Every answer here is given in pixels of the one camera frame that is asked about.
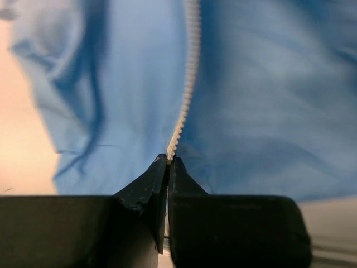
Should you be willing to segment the light blue hooded jacket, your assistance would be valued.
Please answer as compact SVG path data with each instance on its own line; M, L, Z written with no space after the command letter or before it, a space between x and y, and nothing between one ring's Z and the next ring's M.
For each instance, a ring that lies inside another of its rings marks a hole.
M355 1L2 1L60 160L114 194L159 154L211 194L356 194Z

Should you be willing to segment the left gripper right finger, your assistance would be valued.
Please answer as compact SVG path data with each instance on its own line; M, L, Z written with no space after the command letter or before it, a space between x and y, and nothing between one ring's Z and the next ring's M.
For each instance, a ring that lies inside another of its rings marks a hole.
M203 223L199 202L206 195L206 191L188 174L181 158L175 158L168 184L170 253L175 267L195 267L201 262Z

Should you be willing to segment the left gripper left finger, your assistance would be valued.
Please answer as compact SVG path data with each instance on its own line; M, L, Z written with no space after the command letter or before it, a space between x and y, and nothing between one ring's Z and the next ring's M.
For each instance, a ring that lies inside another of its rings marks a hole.
M127 210L143 216L163 253L167 203L167 156L159 154L149 168L114 197Z

